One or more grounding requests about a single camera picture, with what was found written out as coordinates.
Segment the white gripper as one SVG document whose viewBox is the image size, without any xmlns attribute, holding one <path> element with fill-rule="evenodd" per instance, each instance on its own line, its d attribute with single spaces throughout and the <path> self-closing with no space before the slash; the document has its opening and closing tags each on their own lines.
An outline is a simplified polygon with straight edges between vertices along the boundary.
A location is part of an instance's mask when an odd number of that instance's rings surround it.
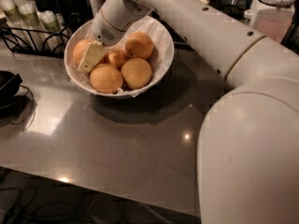
<svg viewBox="0 0 299 224">
<path fill-rule="evenodd" d="M 106 0 L 93 18 L 87 37 L 108 47 L 115 46 L 134 22 L 151 11 L 141 0 Z M 90 73 L 104 58 L 105 48 L 97 41 L 90 42 L 83 52 L 78 64 L 80 72 Z"/>
</svg>

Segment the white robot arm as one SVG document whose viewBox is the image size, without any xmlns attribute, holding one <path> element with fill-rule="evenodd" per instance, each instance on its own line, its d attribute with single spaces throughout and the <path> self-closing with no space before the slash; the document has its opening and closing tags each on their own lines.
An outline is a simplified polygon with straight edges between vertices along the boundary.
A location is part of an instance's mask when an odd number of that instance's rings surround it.
<svg viewBox="0 0 299 224">
<path fill-rule="evenodd" d="M 92 35 L 114 45 L 150 11 L 232 88 L 199 134 L 202 224 L 299 224 L 297 54 L 198 0 L 106 0 Z"/>
</svg>

